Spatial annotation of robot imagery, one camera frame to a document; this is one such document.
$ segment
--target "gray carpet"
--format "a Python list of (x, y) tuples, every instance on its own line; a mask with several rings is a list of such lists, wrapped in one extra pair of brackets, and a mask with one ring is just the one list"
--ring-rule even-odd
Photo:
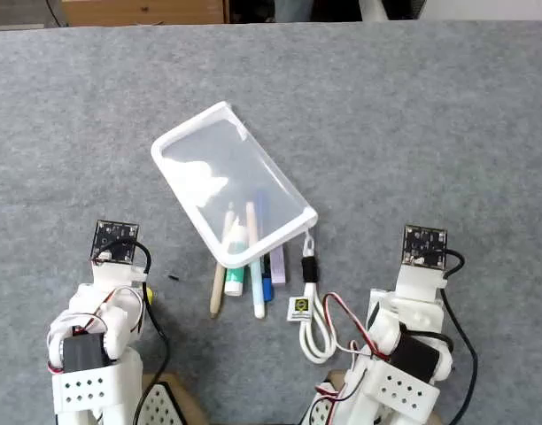
[[(141, 224), (170, 368), (211, 420), (298, 421), (348, 365), (307, 362), (285, 322), (302, 238), (265, 321), (249, 291), (208, 318), (213, 260), (149, 149), (222, 99), (318, 211), (322, 291), (356, 311), (393, 287), (405, 223), (449, 229), (468, 259), (449, 298), (481, 359), (464, 423), (542, 424), (542, 23), (492, 22), (0, 34), (0, 424), (54, 423), (44, 336), (90, 280), (99, 218)], [(469, 357), (446, 329), (448, 422)], [(139, 349), (153, 370), (152, 332)]]

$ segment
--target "cable tag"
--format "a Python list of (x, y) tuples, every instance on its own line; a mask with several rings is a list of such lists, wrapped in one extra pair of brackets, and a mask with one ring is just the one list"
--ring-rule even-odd
[(305, 321), (313, 319), (313, 303), (309, 297), (290, 297), (287, 321)]

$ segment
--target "clear plastic pouch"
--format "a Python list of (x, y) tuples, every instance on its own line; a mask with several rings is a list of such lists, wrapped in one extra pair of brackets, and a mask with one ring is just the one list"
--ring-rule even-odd
[[(225, 267), (250, 263), (318, 220), (227, 102), (162, 135), (151, 146), (151, 155)], [(246, 234), (243, 229), (249, 225), (257, 227), (257, 238), (239, 243), (238, 235)]]

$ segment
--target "circuit board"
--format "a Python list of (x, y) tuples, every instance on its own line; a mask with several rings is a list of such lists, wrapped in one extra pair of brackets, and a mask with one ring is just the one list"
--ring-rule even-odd
[[(139, 226), (132, 223), (122, 223), (119, 221), (98, 220), (96, 222), (96, 231), (94, 232), (94, 241), (90, 258), (93, 258), (96, 253), (109, 242), (113, 242), (122, 237), (137, 240), (137, 232)], [(133, 264), (133, 256), (136, 252), (136, 247), (130, 243), (113, 246), (110, 249), (112, 258), (108, 261), (112, 263)]]
[(443, 228), (423, 228), (407, 224), (403, 234), (402, 264), (444, 270), (446, 255), (438, 253), (422, 258), (423, 253), (446, 248), (448, 234)]

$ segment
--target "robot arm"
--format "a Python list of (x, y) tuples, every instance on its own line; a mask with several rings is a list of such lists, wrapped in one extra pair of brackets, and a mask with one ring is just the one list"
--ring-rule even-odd
[(99, 221), (92, 284), (83, 283), (50, 325), (49, 370), (59, 425), (129, 424), (142, 396), (143, 363), (128, 345), (142, 334), (147, 266), (133, 265), (137, 225)]
[[(451, 273), (445, 272), (446, 252), (444, 230), (405, 227), (395, 290), (370, 293), (366, 329), (374, 348), (360, 351), (338, 393), (319, 390), (303, 425), (426, 423), (440, 392), (434, 383), (448, 377), (453, 362), (452, 340), (441, 334), (443, 303), (436, 298)], [(462, 258), (453, 271), (461, 265)], [(320, 403), (329, 407), (321, 411)], [(319, 421), (322, 416), (327, 419)]]

